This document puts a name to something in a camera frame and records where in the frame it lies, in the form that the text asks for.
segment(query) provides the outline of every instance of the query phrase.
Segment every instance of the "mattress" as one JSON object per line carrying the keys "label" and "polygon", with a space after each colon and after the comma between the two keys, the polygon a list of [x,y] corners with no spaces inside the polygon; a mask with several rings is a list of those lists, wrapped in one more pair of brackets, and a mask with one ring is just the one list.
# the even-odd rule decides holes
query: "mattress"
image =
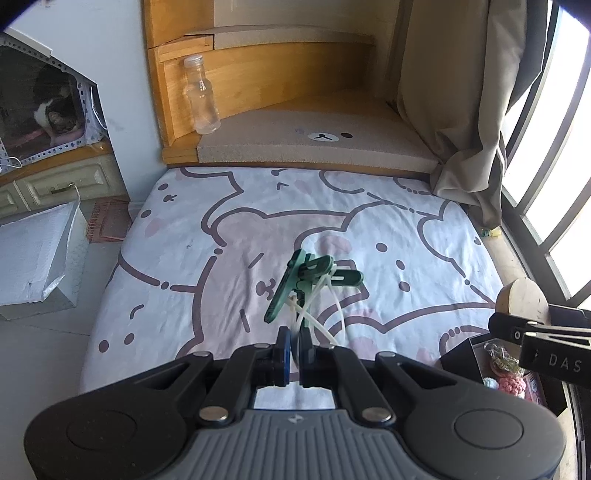
{"label": "mattress", "polygon": [[[364,273],[324,289],[311,313],[360,358],[394,351],[425,364],[486,332],[502,287],[462,208],[422,181],[341,171],[195,167],[156,183],[122,244],[90,337],[81,391],[194,351],[228,358],[274,343],[295,314],[263,321],[293,251]],[[314,341],[325,343],[322,334]],[[256,407],[330,408],[330,393],[259,390]]]}

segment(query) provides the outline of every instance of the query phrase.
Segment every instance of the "green clip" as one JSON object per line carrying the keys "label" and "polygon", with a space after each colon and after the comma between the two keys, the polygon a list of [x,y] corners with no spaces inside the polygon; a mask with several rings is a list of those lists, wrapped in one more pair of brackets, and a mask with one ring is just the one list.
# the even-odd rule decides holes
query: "green clip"
{"label": "green clip", "polygon": [[[312,292],[313,284],[317,283],[322,275],[329,273],[334,264],[335,260],[330,255],[315,258],[313,254],[308,254],[302,249],[296,250],[287,262],[285,273],[265,312],[265,323],[271,323],[277,318],[292,291],[297,295],[298,305],[303,307],[306,295]],[[362,283],[363,274],[357,270],[336,270],[332,276],[332,284],[335,287],[359,287]]]}

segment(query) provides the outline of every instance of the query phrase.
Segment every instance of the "clear plastic bottle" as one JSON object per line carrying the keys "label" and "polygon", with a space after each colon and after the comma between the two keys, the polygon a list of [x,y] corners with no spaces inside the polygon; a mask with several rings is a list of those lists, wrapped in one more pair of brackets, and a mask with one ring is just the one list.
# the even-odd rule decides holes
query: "clear plastic bottle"
{"label": "clear plastic bottle", "polygon": [[211,82],[205,76],[202,55],[191,55],[184,59],[187,72],[185,95],[191,103],[193,125],[200,135],[215,132],[220,127],[216,101]]}

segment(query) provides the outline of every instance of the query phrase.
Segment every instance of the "crocheted toy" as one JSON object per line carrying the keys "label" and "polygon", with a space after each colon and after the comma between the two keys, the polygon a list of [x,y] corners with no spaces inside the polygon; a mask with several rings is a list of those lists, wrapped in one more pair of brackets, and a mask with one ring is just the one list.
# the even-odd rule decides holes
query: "crocheted toy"
{"label": "crocheted toy", "polygon": [[485,387],[492,388],[493,390],[499,389],[499,382],[497,382],[494,378],[485,377],[482,379],[482,383],[484,383]]}
{"label": "crocheted toy", "polygon": [[525,380],[514,375],[501,377],[499,379],[499,390],[519,398],[525,398]]}

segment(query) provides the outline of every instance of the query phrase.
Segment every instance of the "bottle cap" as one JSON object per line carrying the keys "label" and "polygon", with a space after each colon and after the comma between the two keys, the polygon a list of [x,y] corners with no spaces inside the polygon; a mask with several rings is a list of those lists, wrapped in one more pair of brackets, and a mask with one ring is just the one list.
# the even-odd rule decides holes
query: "bottle cap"
{"label": "bottle cap", "polygon": [[183,61],[185,67],[196,67],[203,64],[203,55],[191,55],[186,57]]}

